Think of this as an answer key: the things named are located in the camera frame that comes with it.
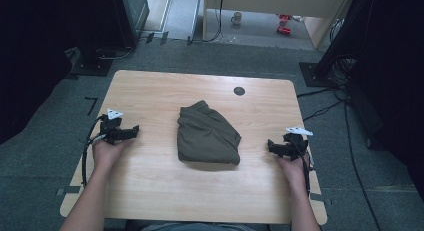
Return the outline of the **person's grey clothing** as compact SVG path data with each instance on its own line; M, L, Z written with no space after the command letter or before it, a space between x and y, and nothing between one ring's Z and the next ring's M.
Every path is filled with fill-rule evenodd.
M267 224L129 220L125 231L271 231Z

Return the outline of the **black cabinet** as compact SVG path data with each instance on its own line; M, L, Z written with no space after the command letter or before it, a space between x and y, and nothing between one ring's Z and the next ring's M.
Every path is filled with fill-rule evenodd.
M147 0L113 0L123 47L135 47L149 15Z

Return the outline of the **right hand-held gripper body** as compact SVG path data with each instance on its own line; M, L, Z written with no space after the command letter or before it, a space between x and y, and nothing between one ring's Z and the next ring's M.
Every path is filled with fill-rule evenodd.
M287 133L283 135L283 140L286 142L288 149L287 156L291 160L302 158L307 153L309 141L304 139L304 136L313 136L311 131L302 127L288 127Z

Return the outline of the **olive green shorts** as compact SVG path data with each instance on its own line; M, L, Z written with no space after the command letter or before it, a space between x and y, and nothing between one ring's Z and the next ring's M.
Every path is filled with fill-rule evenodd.
M201 100L181 107L177 120L180 161L238 165L239 132L216 110Z

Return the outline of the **black flat stand base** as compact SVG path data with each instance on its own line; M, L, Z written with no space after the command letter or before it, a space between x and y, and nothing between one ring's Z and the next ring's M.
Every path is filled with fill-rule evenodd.
M113 63L106 57L106 52L96 50L77 50L78 57L69 72L75 76L101 76L105 77Z

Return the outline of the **grey tape strip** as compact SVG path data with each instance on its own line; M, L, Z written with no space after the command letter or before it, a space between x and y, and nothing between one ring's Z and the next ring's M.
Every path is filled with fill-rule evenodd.
M311 200L323 202L326 206L332 205L332 200L323 194L310 193L309 196Z
M80 192L80 186L66 186L58 188L56 191L57 196L63 196L66 194L78 194Z

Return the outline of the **black metal stand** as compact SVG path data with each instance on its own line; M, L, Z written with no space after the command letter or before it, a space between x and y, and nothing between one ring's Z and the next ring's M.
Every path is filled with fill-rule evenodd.
M318 63L300 62L308 87L337 87L330 76L337 61L355 58L364 46L372 0L353 0L344 23Z

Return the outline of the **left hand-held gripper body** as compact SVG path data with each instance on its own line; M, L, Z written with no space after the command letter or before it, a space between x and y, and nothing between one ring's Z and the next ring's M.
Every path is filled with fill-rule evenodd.
M120 129L123 113L107 109L107 113L101 116L100 135L109 144L126 139L125 132Z

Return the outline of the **person's right hand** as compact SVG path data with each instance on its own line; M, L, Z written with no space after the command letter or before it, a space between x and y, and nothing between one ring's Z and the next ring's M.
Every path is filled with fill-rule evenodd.
M305 185L304 162L301 158L290 161L278 157L277 162L283 168L284 175L291 186Z

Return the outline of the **person's left hand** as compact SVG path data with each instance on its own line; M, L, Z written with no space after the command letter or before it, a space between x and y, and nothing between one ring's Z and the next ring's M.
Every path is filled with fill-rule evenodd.
M104 140L96 141L92 146L94 169L110 171L131 143L131 140L124 140L117 144L109 144Z

